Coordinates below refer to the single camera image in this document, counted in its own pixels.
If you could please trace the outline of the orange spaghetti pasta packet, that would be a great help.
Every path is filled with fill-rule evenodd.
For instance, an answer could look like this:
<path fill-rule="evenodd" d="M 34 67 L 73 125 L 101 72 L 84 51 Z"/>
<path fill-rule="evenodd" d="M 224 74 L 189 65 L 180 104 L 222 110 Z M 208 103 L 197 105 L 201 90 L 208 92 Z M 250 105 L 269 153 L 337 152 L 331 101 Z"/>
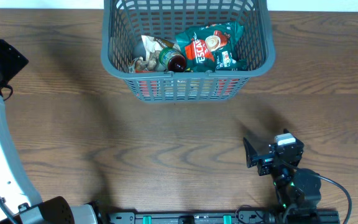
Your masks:
<path fill-rule="evenodd" d="M 248 78 L 162 78 L 126 80 L 132 93 L 143 101 L 219 101 L 233 98 Z"/>

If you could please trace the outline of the green Nescafe coffee bag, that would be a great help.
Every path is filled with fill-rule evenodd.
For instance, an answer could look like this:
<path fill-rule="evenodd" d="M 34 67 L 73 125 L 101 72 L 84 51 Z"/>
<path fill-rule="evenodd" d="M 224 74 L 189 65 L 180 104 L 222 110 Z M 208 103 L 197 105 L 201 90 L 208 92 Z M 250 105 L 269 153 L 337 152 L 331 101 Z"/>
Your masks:
<path fill-rule="evenodd" d="M 175 40 L 186 58 L 186 70 L 207 72 L 216 70 L 245 70 L 246 61 L 241 60 L 235 50 L 244 34 L 238 22 L 190 27 L 175 36 Z"/>

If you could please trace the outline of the green lidded jar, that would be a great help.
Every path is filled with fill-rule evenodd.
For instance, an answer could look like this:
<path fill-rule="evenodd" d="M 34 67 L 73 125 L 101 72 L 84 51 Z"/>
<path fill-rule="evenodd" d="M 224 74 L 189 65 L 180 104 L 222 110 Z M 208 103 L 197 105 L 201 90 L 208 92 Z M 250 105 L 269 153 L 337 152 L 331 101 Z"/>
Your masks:
<path fill-rule="evenodd" d="M 159 54 L 159 61 L 171 72 L 184 72 L 186 68 L 186 58 L 173 48 L 164 48 Z"/>

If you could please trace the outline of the beige brown snack pouch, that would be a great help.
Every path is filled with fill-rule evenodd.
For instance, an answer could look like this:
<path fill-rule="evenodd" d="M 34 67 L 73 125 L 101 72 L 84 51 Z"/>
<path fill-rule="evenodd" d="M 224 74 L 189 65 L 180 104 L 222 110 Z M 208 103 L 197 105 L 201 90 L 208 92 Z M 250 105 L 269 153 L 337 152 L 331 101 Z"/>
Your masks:
<path fill-rule="evenodd" d="M 166 66 L 159 60 L 160 52 L 165 48 L 180 50 L 179 45 L 158 37 L 141 36 L 132 54 L 133 60 L 128 65 L 129 73 L 164 72 Z"/>

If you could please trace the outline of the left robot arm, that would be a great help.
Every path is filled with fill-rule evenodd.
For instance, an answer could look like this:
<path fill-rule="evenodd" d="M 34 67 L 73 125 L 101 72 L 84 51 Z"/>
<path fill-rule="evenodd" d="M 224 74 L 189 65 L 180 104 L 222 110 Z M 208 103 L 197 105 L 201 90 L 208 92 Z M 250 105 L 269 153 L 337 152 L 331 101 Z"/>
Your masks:
<path fill-rule="evenodd" d="M 0 223 L 101 223 L 95 202 L 70 206 L 61 196 L 44 201 L 25 173 L 6 121 L 2 89 L 28 63 L 0 40 Z"/>

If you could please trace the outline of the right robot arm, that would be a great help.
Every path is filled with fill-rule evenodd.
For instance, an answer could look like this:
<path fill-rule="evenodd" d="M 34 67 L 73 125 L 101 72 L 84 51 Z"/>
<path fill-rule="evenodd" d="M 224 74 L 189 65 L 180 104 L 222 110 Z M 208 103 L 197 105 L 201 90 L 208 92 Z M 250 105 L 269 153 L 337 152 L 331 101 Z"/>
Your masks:
<path fill-rule="evenodd" d="M 321 200 L 321 181 L 309 169 L 300 169 L 304 143 L 288 130 L 275 136 L 268 153 L 259 154 L 244 139 L 247 167 L 257 167 L 259 176 L 270 175 L 281 206 L 275 214 L 276 223 L 322 223 L 317 204 Z"/>

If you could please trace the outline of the grey plastic lattice basket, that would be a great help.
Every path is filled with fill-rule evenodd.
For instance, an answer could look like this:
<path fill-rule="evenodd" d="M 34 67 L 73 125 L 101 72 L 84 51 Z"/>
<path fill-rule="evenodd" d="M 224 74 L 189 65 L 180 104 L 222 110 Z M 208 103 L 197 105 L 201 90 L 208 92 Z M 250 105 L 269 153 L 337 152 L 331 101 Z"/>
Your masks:
<path fill-rule="evenodd" d="M 236 45 L 245 70 L 129 73 L 135 46 L 142 35 L 173 41 L 190 27 L 238 22 L 244 34 Z M 266 0 L 104 0 L 101 61 L 121 80 L 162 78 L 253 78 L 268 72 L 275 61 L 273 32 Z"/>

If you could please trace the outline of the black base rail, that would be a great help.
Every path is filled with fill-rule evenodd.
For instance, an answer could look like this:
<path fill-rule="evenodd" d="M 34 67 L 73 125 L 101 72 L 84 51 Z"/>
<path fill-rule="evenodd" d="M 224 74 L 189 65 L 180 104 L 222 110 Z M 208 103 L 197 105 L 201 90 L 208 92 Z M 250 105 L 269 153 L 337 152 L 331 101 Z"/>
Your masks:
<path fill-rule="evenodd" d="M 262 210 L 218 213 L 109 213 L 110 224 L 338 224 L 338 212 L 318 210 L 310 215 L 274 214 Z"/>

